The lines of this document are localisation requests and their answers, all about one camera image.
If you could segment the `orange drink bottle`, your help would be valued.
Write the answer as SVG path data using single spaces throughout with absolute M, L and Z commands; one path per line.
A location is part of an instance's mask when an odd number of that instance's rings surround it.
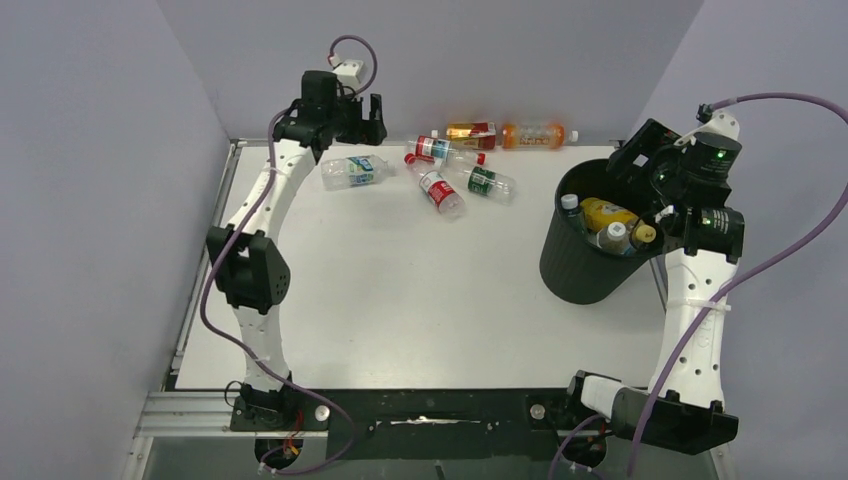
M 558 122 L 507 123 L 502 147 L 507 150 L 558 150 L 579 140 L 579 132 Z

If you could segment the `clear bottle red blue label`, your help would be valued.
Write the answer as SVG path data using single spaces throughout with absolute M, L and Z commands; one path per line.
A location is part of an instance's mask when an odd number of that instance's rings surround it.
M 486 155 L 482 152 L 430 135 L 410 137 L 406 142 L 406 153 L 434 162 L 437 165 L 466 163 L 472 166 L 482 166 L 486 162 Z

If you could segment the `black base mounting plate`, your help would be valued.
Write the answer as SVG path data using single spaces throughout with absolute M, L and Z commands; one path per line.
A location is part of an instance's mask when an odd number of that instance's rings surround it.
M 550 460 L 589 417 L 563 388 L 320 389 L 315 397 L 248 386 L 224 393 L 229 429 L 286 468 L 322 460 Z

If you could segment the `red gold label bottle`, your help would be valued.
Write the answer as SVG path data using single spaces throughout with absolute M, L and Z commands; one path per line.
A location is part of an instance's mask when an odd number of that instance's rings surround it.
M 497 146 L 497 127 L 494 122 L 451 123 L 446 138 L 460 146 L 489 151 Z

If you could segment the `green tea bottle white cap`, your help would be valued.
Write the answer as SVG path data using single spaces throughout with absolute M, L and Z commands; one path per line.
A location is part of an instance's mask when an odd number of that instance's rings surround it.
M 629 256 L 635 252 L 631 242 L 631 230 L 621 222 L 612 222 L 595 233 L 595 244 L 611 254 Z

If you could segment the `black ribbed plastic bin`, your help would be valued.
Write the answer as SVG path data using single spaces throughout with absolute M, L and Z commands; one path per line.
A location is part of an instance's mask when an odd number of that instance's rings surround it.
M 566 302 L 579 305 L 607 298 L 649 259 L 663 251 L 664 234 L 633 254 L 606 252 L 592 244 L 567 219 L 561 197 L 576 194 L 583 200 L 597 197 L 625 207 L 640 217 L 650 213 L 649 198 L 607 172 L 606 158 L 582 162 L 569 169 L 554 193 L 554 213 L 539 261 L 547 288 Z

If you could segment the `clear bottle dark green label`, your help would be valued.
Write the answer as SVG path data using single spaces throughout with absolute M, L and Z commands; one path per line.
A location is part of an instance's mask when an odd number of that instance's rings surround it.
M 479 165 L 465 162 L 446 164 L 441 173 L 453 186 L 460 186 L 501 205 L 511 205 L 517 195 L 515 179 Z

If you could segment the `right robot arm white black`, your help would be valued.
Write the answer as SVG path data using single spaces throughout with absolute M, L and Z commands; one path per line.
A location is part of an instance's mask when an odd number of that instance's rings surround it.
M 664 330 L 647 387 L 585 371 L 573 377 L 562 400 L 572 425 L 601 416 L 621 439 L 690 455 L 736 437 L 739 421 L 725 410 L 721 347 L 729 309 L 724 287 L 737 273 L 744 243 L 743 215 L 726 204 L 739 131 L 726 112 L 684 135 L 651 119 L 601 162 L 589 194 L 658 232 L 637 255 L 664 258 Z

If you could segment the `yellow juice bottle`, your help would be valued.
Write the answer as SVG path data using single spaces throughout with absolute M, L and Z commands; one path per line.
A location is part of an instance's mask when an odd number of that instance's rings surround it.
M 587 228 L 592 233 L 597 233 L 610 224 L 622 223 L 632 240 L 637 245 L 652 244 L 658 233 L 655 227 L 641 220 L 638 215 L 630 210 L 618 206 L 607 200 L 596 197 L 588 197 L 580 202 L 585 216 Z

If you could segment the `clear blue water bottle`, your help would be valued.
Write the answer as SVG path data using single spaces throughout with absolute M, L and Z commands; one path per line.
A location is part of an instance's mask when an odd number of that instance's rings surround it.
M 584 211 L 576 194 L 565 194 L 560 199 L 567 223 L 579 234 L 587 233 Z

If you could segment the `clear bottle blue green label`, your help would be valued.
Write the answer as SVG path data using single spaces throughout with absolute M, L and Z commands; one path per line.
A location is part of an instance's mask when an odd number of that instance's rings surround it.
M 356 155 L 320 163 L 323 185 L 328 191 L 379 184 L 396 175 L 395 167 L 377 155 Z

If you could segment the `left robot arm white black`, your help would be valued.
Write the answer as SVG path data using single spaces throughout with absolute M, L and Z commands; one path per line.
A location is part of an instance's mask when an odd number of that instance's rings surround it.
M 208 230 L 211 270 L 200 317 L 246 359 L 234 406 L 241 418 L 282 427 L 298 418 L 307 393 L 293 383 L 283 353 L 279 307 L 291 271 L 276 239 L 299 188 L 334 142 L 378 146 L 386 138 L 380 95 L 362 113 L 366 87 L 346 64 L 306 71 L 299 97 L 269 122 L 268 154 L 248 196 L 224 226 Z

